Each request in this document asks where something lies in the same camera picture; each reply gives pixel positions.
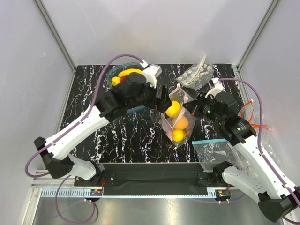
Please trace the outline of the orange peach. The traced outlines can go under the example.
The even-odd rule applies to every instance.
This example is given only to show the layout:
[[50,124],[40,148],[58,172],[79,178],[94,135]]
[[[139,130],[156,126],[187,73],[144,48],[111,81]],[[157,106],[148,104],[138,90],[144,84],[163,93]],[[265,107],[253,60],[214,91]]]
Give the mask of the orange peach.
[[184,130],[189,126],[189,122],[185,116],[182,116],[181,119],[175,125],[175,129]]

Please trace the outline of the pink zip top bag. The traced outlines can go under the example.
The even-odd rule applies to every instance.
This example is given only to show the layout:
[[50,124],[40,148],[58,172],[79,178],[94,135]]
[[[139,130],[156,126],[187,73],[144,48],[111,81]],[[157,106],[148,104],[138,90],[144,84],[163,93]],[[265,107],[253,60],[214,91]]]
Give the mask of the pink zip top bag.
[[[182,87],[178,84],[177,87],[169,94],[169,98],[171,101],[178,101],[181,105],[181,111],[176,118],[168,117],[165,112],[161,114],[161,119],[159,124],[166,134],[166,136],[170,139],[170,141],[176,146],[180,147],[184,143],[188,142],[193,132],[195,126],[195,117],[193,117],[184,107],[183,104],[192,100],[192,97],[186,93]],[[172,138],[172,132],[175,129],[175,125],[181,119],[182,116],[185,116],[189,122],[189,126],[184,129],[186,136],[181,142],[174,142]]]

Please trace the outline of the teal plastic fruit tray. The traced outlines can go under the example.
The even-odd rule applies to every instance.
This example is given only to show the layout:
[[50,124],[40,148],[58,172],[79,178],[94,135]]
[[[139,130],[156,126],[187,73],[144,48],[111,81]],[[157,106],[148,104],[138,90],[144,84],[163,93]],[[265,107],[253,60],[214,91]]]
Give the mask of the teal plastic fruit tray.
[[[109,71],[106,74],[108,89],[111,89],[113,87],[112,78],[115,77],[115,76],[118,76],[119,73],[121,73],[125,70],[128,70],[128,69],[137,69],[137,70],[143,71],[143,67],[137,62],[130,62],[130,63],[126,63],[126,64],[123,64],[123,65],[118,65],[118,66],[116,66],[112,69],[109,69]],[[137,106],[135,108],[128,109],[127,114],[140,112],[140,111],[145,110],[145,109],[146,109],[145,106],[140,105],[140,106]]]

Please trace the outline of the yellow lemon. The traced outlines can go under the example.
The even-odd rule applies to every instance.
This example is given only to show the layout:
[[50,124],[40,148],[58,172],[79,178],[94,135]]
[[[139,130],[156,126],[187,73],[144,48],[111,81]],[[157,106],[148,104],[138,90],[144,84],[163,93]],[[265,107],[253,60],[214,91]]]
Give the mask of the yellow lemon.
[[180,103],[178,101],[173,100],[172,105],[170,107],[168,107],[165,114],[168,117],[176,118],[179,115],[180,111],[181,111]]

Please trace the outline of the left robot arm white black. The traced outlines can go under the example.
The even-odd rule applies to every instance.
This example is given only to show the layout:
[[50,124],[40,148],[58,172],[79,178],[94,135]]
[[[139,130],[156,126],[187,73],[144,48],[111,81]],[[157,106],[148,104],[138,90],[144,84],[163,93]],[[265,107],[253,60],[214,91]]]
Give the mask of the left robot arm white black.
[[133,73],[107,92],[99,93],[95,104],[59,133],[47,139],[38,137],[34,143],[39,150],[45,148],[40,155],[52,178],[73,175],[95,186],[101,181],[101,170],[91,161],[72,156],[71,150],[128,110],[145,106],[163,113],[171,105],[166,86],[162,86],[161,96],[157,97],[157,88],[142,74]]

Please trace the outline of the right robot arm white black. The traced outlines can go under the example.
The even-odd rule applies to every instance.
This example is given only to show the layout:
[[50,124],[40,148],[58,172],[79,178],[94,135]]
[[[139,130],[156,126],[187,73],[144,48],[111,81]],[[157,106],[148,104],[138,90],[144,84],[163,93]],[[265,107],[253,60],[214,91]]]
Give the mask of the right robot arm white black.
[[262,214],[271,222],[277,222],[298,207],[300,188],[290,181],[276,165],[251,124],[240,117],[238,104],[232,95],[220,92],[210,98],[201,93],[183,105],[194,117],[207,117],[219,126],[221,135],[237,147],[257,174],[254,179],[224,161],[212,169],[214,183],[230,184],[251,197]]

